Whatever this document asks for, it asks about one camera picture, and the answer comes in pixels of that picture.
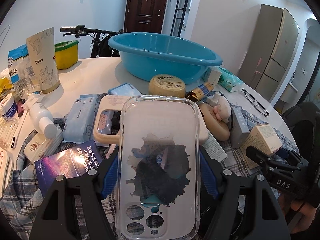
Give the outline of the right hand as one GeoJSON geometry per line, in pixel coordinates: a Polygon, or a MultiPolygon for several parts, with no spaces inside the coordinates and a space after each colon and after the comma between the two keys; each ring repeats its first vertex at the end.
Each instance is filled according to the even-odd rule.
{"type": "Polygon", "coordinates": [[[297,222],[295,227],[290,230],[291,233],[299,233],[307,230],[315,220],[317,209],[309,203],[303,204],[302,202],[292,200],[289,196],[283,193],[280,194],[278,203],[284,216],[286,216],[290,209],[300,213],[300,220],[297,222]]]}

